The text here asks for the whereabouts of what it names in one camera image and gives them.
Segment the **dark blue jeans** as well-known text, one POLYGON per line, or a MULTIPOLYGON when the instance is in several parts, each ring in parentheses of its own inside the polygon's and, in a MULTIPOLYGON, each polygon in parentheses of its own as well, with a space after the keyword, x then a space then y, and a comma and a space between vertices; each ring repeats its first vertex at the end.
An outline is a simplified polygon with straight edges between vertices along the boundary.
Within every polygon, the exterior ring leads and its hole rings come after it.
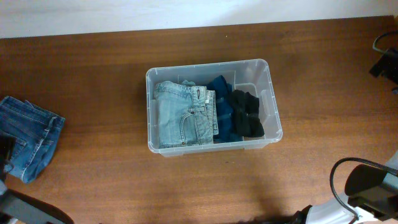
POLYGON ((1 135, 16 139, 9 173, 25 184, 33 182, 50 164, 64 122, 65 118, 27 100, 5 97, 1 101, 1 135))

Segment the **dark grey garment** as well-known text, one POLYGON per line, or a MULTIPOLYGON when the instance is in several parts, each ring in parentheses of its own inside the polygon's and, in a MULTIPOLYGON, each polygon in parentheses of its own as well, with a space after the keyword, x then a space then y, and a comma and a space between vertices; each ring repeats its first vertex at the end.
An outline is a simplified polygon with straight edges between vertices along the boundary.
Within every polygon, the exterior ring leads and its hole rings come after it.
POLYGON ((264 128, 259 119, 259 98, 249 92, 234 90, 228 95, 228 102, 234 110, 236 132, 248 138, 263 137, 264 128))

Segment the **blue garment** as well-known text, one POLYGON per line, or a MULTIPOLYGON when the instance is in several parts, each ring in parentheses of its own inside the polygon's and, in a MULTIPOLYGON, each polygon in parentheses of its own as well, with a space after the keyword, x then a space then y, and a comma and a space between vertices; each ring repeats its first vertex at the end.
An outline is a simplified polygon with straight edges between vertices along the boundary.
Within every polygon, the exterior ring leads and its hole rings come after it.
POLYGON ((233 121, 234 109, 231 107, 227 98, 232 93, 231 84, 227 83, 224 76, 216 77, 207 84, 207 89, 215 92, 216 117, 218 122, 218 134, 215 141, 219 143, 239 142, 243 137, 236 133, 233 121))

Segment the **light blue jeans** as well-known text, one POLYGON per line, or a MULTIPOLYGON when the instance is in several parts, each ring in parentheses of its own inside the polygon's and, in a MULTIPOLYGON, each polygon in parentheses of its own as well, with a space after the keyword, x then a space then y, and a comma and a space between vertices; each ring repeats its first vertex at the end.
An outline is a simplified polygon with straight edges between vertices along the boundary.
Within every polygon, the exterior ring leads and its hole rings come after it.
POLYGON ((213 144, 218 134, 215 91, 165 81, 154 90, 158 102, 159 147, 213 144))

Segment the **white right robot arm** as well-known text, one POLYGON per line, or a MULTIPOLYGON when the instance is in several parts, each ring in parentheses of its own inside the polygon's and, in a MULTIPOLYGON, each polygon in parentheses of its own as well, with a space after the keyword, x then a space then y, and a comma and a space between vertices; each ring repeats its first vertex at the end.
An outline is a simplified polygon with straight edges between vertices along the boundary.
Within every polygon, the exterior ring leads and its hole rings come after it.
POLYGON ((330 172, 333 198, 297 211, 291 223, 363 223, 397 219, 397 154, 387 165, 358 157, 338 160, 330 172), (357 162, 342 194, 335 190, 335 172, 345 162, 357 162))

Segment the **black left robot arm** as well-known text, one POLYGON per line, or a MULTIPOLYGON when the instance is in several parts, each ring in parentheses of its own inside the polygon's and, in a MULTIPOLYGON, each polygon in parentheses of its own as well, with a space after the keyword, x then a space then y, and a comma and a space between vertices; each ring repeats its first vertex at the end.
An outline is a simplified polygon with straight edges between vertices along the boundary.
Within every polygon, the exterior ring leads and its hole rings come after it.
POLYGON ((6 187, 15 143, 16 138, 1 136, 1 223, 74 224, 59 208, 6 187))

